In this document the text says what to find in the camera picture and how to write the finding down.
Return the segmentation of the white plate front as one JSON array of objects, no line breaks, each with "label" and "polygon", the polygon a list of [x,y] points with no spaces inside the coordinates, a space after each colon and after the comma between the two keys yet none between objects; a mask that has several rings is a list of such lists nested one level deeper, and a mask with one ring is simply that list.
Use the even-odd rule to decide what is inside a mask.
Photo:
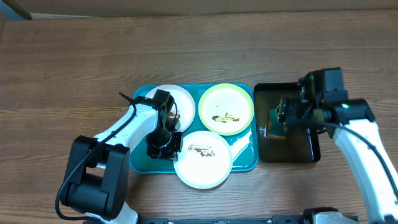
[{"label": "white plate front", "polygon": [[195,189],[212,189],[231,173],[233,155],[227,141],[211,131],[195,131],[183,137],[174,169],[180,180]]}]

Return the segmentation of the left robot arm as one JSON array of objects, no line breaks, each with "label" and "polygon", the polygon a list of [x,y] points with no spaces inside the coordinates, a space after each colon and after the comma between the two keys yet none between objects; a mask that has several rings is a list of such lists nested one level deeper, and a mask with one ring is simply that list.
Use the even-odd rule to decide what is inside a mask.
[{"label": "left robot arm", "polygon": [[169,114],[177,105],[168,91],[153,97],[126,98],[126,114],[106,131],[72,143],[63,184],[55,199],[63,220],[83,223],[138,223],[139,215],[126,202],[129,156],[145,140],[152,159],[176,161],[182,133]]}]

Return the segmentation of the white plate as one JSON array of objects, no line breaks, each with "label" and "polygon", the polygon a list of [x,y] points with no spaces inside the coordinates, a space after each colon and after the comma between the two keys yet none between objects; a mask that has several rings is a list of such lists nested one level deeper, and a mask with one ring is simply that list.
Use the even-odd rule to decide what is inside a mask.
[{"label": "white plate", "polygon": [[231,173],[233,155],[227,141],[211,131],[195,131],[183,137],[174,169],[180,180],[195,189],[212,189]]},{"label": "white plate", "polygon": [[176,105],[173,105],[169,120],[173,121],[177,117],[179,131],[184,132],[192,124],[195,117],[195,102],[189,92],[178,85],[161,85],[153,88],[145,97],[152,98],[157,90],[168,91],[174,98]]}]

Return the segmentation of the green yellow sponge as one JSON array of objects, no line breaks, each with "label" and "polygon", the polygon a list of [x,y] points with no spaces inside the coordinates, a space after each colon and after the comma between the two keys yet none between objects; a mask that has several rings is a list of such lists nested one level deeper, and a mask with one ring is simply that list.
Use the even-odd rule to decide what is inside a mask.
[{"label": "green yellow sponge", "polygon": [[284,124],[279,122],[279,109],[270,109],[266,127],[266,137],[283,140],[286,138]]}]

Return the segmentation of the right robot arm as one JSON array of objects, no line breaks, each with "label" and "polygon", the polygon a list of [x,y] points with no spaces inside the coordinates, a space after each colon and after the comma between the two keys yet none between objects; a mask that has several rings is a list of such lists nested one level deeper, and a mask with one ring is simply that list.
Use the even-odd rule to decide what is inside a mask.
[{"label": "right robot arm", "polygon": [[327,133],[349,164],[368,222],[397,223],[397,171],[367,101],[349,98],[340,67],[308,72],[297,86],[300,97],[283,97],[276,108],[283,129]]}]

